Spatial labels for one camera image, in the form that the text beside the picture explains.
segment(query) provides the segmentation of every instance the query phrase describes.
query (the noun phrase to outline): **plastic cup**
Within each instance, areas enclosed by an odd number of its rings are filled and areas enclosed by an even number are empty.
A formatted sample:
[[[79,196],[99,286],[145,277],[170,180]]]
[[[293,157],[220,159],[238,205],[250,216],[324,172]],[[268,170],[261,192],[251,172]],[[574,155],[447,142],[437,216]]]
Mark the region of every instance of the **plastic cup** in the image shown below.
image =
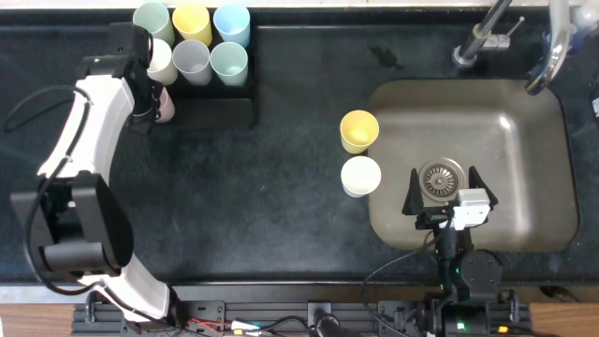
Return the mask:
[[[210,64],[225,85],[244,85],[247,80],[247,51],[235,42],[214,47]]]
[[[167,42],[155,38],[153,40],[152,61],[148,67],[148,76],[152,80],[169,85],[177,80],[177,74],[177,68],[172,63],[170,46]]]
[[[364,110],[347,113],[341,120],[341,142],[350,154],[361,154],[378,137],[378,122]]]
[[[152,37],[166,41],[169,46],[175,43],[175,32],[170,22],[167,7],[160,3],[141,5],[133,13],[133,23],[145,28]]]
[[[355,156],[343,165],[341,182],[349,197],[364,197],[381,183],[381,169],[371,158],[364,155]]]
[[[160,93],[160,118],[156,121],[158,123],[166,123],[170,121],[174,115],[175,106],[172,104],[167,88],[162,88],[162,93]]]
[[[172,52],[172,61],[194,85],[206,85],[212,80],[210,51],[198,40],[185,40],[178,44]]]
[[[225,5],[214,12],[214,26],[225,42],[250,44],[250,12],[242,5]]]
[[[184,39],[195,39],[206,46],[212,43],[210,14],[200,4],[183,4],[172,14],[172,21]]]

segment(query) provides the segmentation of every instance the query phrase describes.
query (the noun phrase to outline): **countertop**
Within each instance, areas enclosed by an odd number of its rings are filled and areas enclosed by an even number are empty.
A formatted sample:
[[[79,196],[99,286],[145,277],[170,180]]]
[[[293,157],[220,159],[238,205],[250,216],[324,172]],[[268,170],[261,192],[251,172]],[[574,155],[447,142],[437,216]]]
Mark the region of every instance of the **countertop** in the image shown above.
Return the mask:
[[[147,137],[121,135],[110,187],[133,225],[136,255],[160,280],[184,285],[354,282],[405,254],[374,233],[368,199],[343,191],[339,175],[350,154],[341,146],[339,122],[350,110],[367,110],[370,95],[387,81],[524,78],[541,55],[548,13],[519,9],[504,21],[516,22],[521,14],[527,22],[513,35],[509,51],[483,55],[475,69],[459,71],[451,50],[484,16],[480,9],[253,10],[254,127],[162,126]],[[130,15],[127,10],[0,11],[0,117],[35,89],[74,83],[80,59],[104,53],[107,24],[128,21]],[[498,32],[509,27],[501,24]],[[589,100],[597,54],[598,38],[569,57],[550,85],[566,121],[580,210],[577,237],[560,252],[499,252],[504,284],[599,280],[599,130]],[[67,112],[63,106],[0,135],[1,284],[34,281],[8,198],[35,179]],[[436,272],[419,255],[382,279],[434,285]]]

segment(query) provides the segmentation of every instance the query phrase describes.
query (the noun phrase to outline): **drain strainer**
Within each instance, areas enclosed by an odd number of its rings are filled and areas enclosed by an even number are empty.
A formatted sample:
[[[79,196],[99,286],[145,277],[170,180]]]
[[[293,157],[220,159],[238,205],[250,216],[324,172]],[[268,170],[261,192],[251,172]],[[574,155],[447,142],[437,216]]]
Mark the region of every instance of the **drain strainer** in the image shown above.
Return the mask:
[[[460,165],[448,158],[426,163],[418,176],[424,195],[439,202],[452,200],[457,191],[463,188],[465,181]]]
[[[456,172],[445,165],[429,168],[423,179],[427,190],[437,197],[450,196],[458,187]]]

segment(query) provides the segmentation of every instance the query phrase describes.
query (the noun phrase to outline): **sink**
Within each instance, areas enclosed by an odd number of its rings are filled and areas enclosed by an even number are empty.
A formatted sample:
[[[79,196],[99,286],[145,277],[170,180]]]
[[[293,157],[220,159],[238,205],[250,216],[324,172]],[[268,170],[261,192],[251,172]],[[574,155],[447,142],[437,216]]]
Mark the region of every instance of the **sink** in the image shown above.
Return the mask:
[[[525,81],[393,81],[371,97],[380,134],[368,156],[382,171],[369,195],[371,224],[387,244],[414,249],[426,231],[402,214],[411,169],[425,206],[468,188],[468,168],[499,199],[487,224],[473,228],[478,249],[555,251],[577,234],[577,202],[562,106]]]

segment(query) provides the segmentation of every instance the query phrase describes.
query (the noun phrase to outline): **white cup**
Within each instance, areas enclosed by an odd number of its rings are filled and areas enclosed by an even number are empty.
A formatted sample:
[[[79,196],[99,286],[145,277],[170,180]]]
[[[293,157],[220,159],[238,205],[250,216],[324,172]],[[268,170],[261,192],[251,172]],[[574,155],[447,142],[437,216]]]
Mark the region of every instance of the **white cup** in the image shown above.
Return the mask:
[[[169,85],[177,80],[177,74],[177,68],[172,63],[170,46],[167,42],[154,38],[152,61],[148,67],[148,76],[152,80]]]
[[[141,5],[133,13],[133,23],[145,28],[152,37],[166,41],[169,46],[175,43],[175,32],[170,21],[168,8],[160,3]]]
[[[250,44],[250,12],[242,5],[220,6],[214,12],[214,26],[225,42],[242,47]]]
[[[367,156],[355,156],[343,165],[341,182],[349,197],[364,197],[381,183],[381,168]]]
[[[172,100],[168,95],[167,88],[162,88],[162,93],[160,93],[160,118],[156,121],[158,123],[166,123],[172,119],[172,116],[175,115],[175,106],[172,104]]]
[[[188,39],[178,44],[172,52],[172,61],[194,85],[206,85],[212,80],[210,51],[198,40]]]
[[[214,47],[210,54],[212,69],[225,85],[244,85],[247,63],[247,51],[235,42],[223,42]]]

